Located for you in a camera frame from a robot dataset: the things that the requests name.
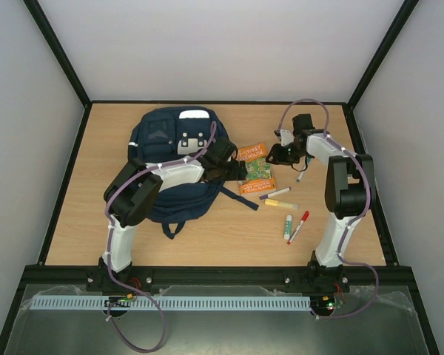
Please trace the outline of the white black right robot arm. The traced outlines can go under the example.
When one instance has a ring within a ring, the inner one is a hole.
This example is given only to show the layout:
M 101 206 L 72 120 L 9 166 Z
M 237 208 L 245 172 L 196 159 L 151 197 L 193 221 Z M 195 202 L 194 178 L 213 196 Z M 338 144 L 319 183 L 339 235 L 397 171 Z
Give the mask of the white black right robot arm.
M 327 167 L 324 200 L 330 216 L 314 250 L 319 265 L 308 271 L 309 284 L 322 290 L 334 280 L 330 268 L 346 262 L 343 255 L 353 231 L 376 201 L 374 161 L 371 155 L 351 152 L 328 132 L 315 129 L 309 114 L 297 115 L 292 122 L 292 131 L 275 130 L 279 142 L 266 162 L 293 167 L 302 159 L 314 158 Z

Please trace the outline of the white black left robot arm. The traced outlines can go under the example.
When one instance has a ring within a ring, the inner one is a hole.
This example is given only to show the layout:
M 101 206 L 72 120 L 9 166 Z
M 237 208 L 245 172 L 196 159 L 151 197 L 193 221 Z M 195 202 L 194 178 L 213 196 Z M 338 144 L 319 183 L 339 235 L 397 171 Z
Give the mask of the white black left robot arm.
M 244 180 L 246 164 L 236 145 L 218 138 L 198 152 L 163 163 L 128 160 L 104 193 L 109 218 L 102 259 L 119 273 L 132 263 L 136 227 L 145 219 L 162 226 L 172 239 L 188 220 L 205 215 L 227 181 Z

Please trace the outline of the orange Treehouse book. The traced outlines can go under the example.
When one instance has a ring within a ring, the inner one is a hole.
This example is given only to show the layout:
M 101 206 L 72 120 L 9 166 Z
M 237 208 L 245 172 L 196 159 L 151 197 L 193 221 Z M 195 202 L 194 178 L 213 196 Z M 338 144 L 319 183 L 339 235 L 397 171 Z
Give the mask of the orange Treehouse book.
M 267 155 L 264 143 L 241 147 L 238 150 L 237 159 L 246 164 L 247 170 L 245 179 L 238 182 L 241 195 L 264 195 L 276 190 L 271 165 L 266 162 Z

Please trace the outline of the navy blue student backpack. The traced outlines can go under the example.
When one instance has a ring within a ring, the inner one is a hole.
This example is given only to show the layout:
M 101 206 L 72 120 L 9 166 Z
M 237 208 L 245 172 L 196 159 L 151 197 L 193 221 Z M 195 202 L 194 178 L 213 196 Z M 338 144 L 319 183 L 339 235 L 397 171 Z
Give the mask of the navy blue student backpack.
M 215 111 L 203 106 L 163 107 L 148 112 L 130 135 L 127 156 L 148 165 L 193 156 L 203 149 L 210 138 L 212 124 L 215 124 L 215 141 L 205 154 L 224 160 L 235 159 L 238 148 L 229 140 L 223 123 Z M 199 157 L 202 166 L 205 154 Z M 163 233 L 172 240 L 186 221 L 206 214 L 220 193 L 252 210 L 258 210 L 258 204 L 228 190 L 225 182 L 227 180 L 203 180 L 202 175 L 194 183 L 182 183 L 165 189 L 158 193 L 147 218 L 161 224 Z

